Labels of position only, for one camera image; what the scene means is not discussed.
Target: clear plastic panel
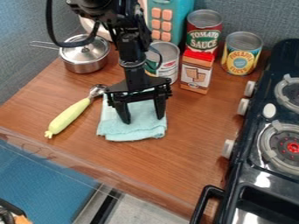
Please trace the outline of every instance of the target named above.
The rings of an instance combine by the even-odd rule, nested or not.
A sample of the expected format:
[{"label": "clear plastic panel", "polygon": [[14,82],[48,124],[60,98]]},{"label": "clear plastic panel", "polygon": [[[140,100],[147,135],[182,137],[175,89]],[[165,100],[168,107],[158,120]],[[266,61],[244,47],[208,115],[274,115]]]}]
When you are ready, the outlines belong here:
[{"label": "clear plastic panel", "polygon": [[147,202],[138,187],[0,127],[0,199],[23,210],[33,223],[188,223]]}]

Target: black stove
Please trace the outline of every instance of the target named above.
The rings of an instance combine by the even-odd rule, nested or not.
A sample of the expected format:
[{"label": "black stove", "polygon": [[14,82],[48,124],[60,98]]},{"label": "black stove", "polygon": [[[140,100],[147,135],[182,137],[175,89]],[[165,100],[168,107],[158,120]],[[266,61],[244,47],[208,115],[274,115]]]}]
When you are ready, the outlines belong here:
[{"label": "black stove", "polygon": [[278,43],[258,83],[249,82],[239,113],[245,115],[230,159],[226,188],[208,185],[191,223],[200,223],[207,201],[220,205],[214,223],[299,223],[299,39]]}]

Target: red burner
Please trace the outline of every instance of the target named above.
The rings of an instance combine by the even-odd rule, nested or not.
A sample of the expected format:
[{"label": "red burner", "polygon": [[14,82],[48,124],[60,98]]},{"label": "red burner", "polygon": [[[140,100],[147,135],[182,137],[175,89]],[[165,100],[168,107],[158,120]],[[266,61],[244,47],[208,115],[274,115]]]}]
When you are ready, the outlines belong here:
[{"label": "red burner", "polygon": [[293,153],[299,153],[299,143],[288,143],[288,150]]}]

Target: pot handle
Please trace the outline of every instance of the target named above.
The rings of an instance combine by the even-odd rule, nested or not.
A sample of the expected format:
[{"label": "pot handle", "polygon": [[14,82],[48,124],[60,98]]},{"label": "pot handle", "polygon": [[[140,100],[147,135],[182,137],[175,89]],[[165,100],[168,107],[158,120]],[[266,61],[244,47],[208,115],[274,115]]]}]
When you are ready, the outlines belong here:
[{"label": "pot handle", "polygon": [[51,42],[43,42],[43,41],[34,40],[34,41],[29,42],[29,46],[45,48],[45,49],[50,49],[50,50],[56,50],[56,51],[59,50],[59,48],[55,47],[55,44],[53,44]]}]

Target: wooden counter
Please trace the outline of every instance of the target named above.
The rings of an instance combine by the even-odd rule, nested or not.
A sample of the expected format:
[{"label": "wooden counter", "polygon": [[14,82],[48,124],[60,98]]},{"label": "wooden counter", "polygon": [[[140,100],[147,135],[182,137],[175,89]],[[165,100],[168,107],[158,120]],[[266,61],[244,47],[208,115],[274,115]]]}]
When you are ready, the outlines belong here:
[{"label": "wooden counter", "polygon": [[206,185],[221,186],[227,161],[220,156],[226,138],[234,139],[242,124],[236,110],[247,81],[261,74],[268,52],[253,74],[226,74],[219,60],[213,67],[208,95],[172,86],[168,100],[168,130],[163,139],[113,143],[95,131],[101,99],[52,140],[44,138],[49,122],[71,104],[86,97],[97,83],[115,84],[124,78],[118,53],[97,73],[76,74],[56,59],[0,108],[0,127],[71,154],[89,164],[74,169],[112,186],[190,217]]}]

